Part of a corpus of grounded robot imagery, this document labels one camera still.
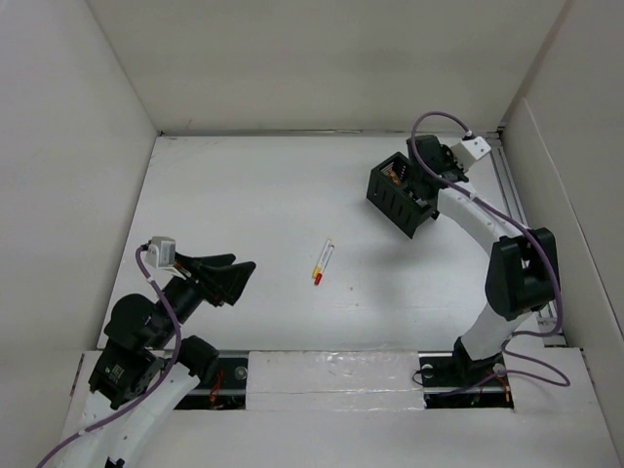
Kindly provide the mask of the orange highlighter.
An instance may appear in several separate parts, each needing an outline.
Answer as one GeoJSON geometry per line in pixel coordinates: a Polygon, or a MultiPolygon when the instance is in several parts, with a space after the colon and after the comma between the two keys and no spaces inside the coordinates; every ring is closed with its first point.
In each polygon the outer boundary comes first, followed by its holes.
{"type": "Polygon", "coordinates": [[[401,186],[402,185],[402,181],[400,180],[400,178],[396,175],[396,173],[392,170],[389,170],[386,173],[386,176],[392,181],[392,183],[396,186],[401,186]]]}

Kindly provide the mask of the yellow cap marker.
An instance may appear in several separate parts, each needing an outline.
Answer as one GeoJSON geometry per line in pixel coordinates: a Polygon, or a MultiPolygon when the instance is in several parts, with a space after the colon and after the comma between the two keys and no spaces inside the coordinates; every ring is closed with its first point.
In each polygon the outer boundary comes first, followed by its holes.
{"type": "Polygon", "coordinates": [[[315,267],[313,269],[312,279],[316,279],[318,274],[320,273],[321,267],[322,267],[323,262],[324,262],[325,257],[326,257],[326,254],[329,252],[329,249],[330,249],[331,245],[332,245],[332,239],[328,238],[326,240],[323,248],[322,248],[322,251],[321,251],[321,253],[319,255],[319,258],[318,258],[318,260],[316,262],[316,265],[315,265],[315,267]]]}

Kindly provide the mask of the red cap marker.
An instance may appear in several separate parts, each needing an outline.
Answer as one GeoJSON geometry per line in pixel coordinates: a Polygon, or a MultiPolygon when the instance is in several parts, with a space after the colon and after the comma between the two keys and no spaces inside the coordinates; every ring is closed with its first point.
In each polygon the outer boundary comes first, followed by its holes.
{"type": "Polygon", "coordinates": [[[332,257],[333,251],[334,251],[334,244],[330,244],[327,248],[327,251],[324,253],[324,257],[321,260],[320,267],[318,268],[318,272],[315,276],[315,279],[314,279],[315,286],[319,286],[321,284],[321,281],[324,277],[329,261],[332,257]]]}

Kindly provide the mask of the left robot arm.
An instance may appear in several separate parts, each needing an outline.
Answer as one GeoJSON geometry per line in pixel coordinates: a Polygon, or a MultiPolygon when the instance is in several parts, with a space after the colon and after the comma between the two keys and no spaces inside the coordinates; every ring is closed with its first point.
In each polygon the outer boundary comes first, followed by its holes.
{"type": "Polygon", "coordinates": [[[89,377],[79,428],[46,454],[41,467],[134,467],[146,443],[184,397],[217,380],[219,352],[182,325],[203,303],[234,305],[256,269],[232,253],[174,254],[172,278],[160,287],[146,263],[136,264],[157,298],[132,293],[114,305],[107,337],[89,377]]]}

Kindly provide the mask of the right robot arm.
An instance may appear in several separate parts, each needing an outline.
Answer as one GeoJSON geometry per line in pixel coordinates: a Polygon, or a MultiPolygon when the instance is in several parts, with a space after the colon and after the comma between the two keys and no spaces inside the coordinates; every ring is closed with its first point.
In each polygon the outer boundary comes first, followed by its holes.
{"type": "Polygon", "coordinates": [[[453,346],[445,397],[483,387],[509,374],[501,357],[509,342],[523,335],[522,323],[550,302],[562,301],[554,234],[530,229],[476,195],[467,172],[489,153],[472,134],[453,147],[431,135],[408,140],[410,184],[421,200],[461,227],[488,255],[486,305],[453,346]]]}

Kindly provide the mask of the black two-compartment pen holder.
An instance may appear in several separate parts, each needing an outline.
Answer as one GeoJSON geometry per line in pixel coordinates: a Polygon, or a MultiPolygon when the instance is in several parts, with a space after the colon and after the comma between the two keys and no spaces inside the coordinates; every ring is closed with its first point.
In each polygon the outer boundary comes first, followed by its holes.
{"type": "Polygon", "coordinates": [[[408,185],[409,159],[396,152],[370,170],[367,199],[372,202],[404,234],[412,238],[415,230],[440,213],[428,202],[416,199],[408,185]],[[402,181],[396,186],[386,176],[392,170],[402,181]]]}

